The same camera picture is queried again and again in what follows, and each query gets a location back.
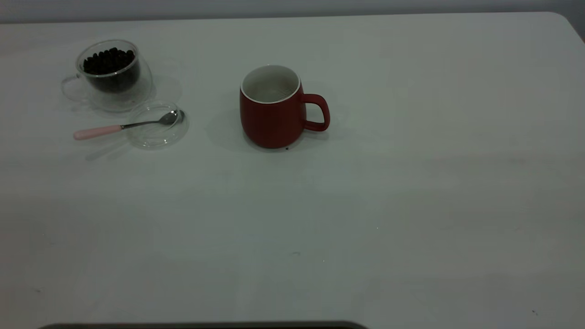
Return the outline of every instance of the glass saucer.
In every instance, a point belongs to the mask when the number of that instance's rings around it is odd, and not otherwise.
[[[172,125],[148,124],[128,128],[126,137],[130,143],[142,149],[161,149],[176,143],[187,132],[189,122],[185,112],[180,111],[173,102],[151,100],[140,103],[130,112],[128,123],[158,121],[171,111],[178,111],[177,119]]]

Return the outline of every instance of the mug rim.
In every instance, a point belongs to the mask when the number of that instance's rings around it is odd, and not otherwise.
[[[130,62],[130,64],[128,64],[128,65],[127,65],[127,66],[125,66],[124,68],[121,68],[121,69],[120,69],[120,70],[118,70],[118,71],[111,72],[111,73],[107,73],[107,74],[91,74],[91,73],[87,73],[87,72],[85,72],[84,70],[82,70],[82,69],[80,68],[80,66],[79,66],[79,63],[80,63],[80,61],[82,60],[81,56],[83,56],[83,54],[85,54],[85,52],[87,52],[87,51],[88,51],[90,48],[93,48],[93,47],[95,47],[95,46],[99,46],[100,44],[103,44],[103,43],[114,42],[114,41],[116,41],[116,42],[125,42],[125,43],[128,43],[128,44],[130,44],[130,45],[131,45],[131,46],[134,48],[134,50],[135,50],[136,54],[135,54],[135,56],[134,56],[134,59],[133,59],[133,60]],[[100,42],[94,43],[94,44],[92,44],[91,46],[89,46],[89,47],[85,48],[85,49],[84,49],[84,50],[83,50],[83,51],[82,51],[82,52],[79,54],[79,56],[77,56],[77,60],[75,61],[75,67],[76,67],[77,71],[79,71],[79,73],[83,74],[83,75],[84,75],[84,76],[86,76],[86,77],[90,77],[90,78],[107,78],[107,77],[113,77],[113,76],[115,76],[115,75],[117,75],[117,74],[120,74],[120,73],[122,73],[122,72],[124,72],[124,71],[126,71],[126,70],[130,69],[130,68],[131,68],[131,67],[132,67],[132,66],[133,66],[133,65],[136,63],[136,61],[137,61],[137,60],[138,60],[138,47],[136,47],[136,45],[135,45],[135,44],[133,44],[132,42],[130,42],[130,41],[127,41],[127,40],[122,40],[122,39],[110,39],[110,40],[104,40],[104,41],[100,41]]]
[[[278,101],[274,101],[274,102],[261,102],[261,101],[257,101],[257,100],[255,100],[255,99],[253,99],[252,97],[248,96],[248,95],[246,94],[246,92],[244,91],[244,81],[246,81],[246,78],[248,78],[248,76],[249,76],[251,73],[253,73],[253,72],[257,71],[257,70],[260,70],[261,68],[268,67],[268,66],[273,66],[273,67],[282,67],[282,68],[285,68],[285,69],[289,70],[290,72],[294,73],[294,75],[297,77],[297,81],[298,81],[298,82],[297,82],[297,87],[296,87],[296,89],[295,89],[295,90],[294,90],[294,91],[293,91],[293,92],[292,92],[292,93],[291,93],[289,96],[287,96],[286,98],[283,98],[282,100],[278,100]],[[299,77],[299,76],[298,76],[298,74],[297,74],[297,73],[296,73],[296,72],[295,72],[293,69],[291,69],[291,68],[289,68],[289,67],[286,67],[286,66],[284,66],[284,65],[278,65],[278,64],[267,64],[267,65],[263,65],[263,66],[260,66],[260,67],[256,67],[254,70],[252,70],[252,71],[248,72],[248,73],[246,74],[246,76],[244,77],[244,79],[242,79],[242,82],[240,83],[240,92],[241,92],[241,93],[242,93],[242,94],[243,94],[243,95],[244,95],[244,96],[245,96],[247,99],[249,99],[249,100],[253,101],[254,103],[258,103],[258,104],[265,104],[265,105],[270,105],[270,104],[278,104],[278,103],[281,103],[281,102],[287,101],[287,100],[289,100],[291,97],[295,96],[295,95],[297,94],[297,92],[298,92],[298,90],[299,90],[300,88],[301,88],[301,77]]]

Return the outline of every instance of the mug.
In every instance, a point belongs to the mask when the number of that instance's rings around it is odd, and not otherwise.
[[[323,123],[307,121],[306,103],[323,112]],[[248,73],[240,86],[240,119],[246,135],[264,148],[282,148],[304,129],[325,131],[329,108],[323,97],[305,94],[301,79],[290,68],[266,65]]]
[[[84,62],[101,52],[116,48],[131,51],[134,59],[125,67],[108,74],[91,74],[85,71]],[[135,44],[125,40],[107,40],[91,45],[75,61],[77,74],[61,82],[63,94],[74,101],[89,100],[98,108],[112,112],[132,109],[150,96],[152,75]]]

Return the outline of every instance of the red mug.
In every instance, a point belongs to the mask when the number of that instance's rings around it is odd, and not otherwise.
[[[307,121],[305,103],[319,105],[325,122]],[[240,86],[240,119],[246,135],[264,148],[283,148],[304,129],[325,131],[330,120],[325,99],[304,94],[298,75],[280,65],[259,67],[246,75]]]

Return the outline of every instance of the mug handle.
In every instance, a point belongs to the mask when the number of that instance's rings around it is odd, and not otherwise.
[[[322,124],[318,122],[306,121],[305,129],[309,129],[312,131],[325,131],[329,126],[329,122],[331,121],[331,118],[329,116],[329,107],[327,106],[327,102],[325,101],[325,99],[315,94],[303,94],[302,101],[303,103],[311,103],[318,105],[321,108],[321,112],[323,112],[323,119],[325,121]]]
[[[86,97],[86,92],[83,88],[83,81],[81,75],[77,73],[74,76],[69,76],[61,81],[61,92],[65,97],[72,101],[82,101]]]

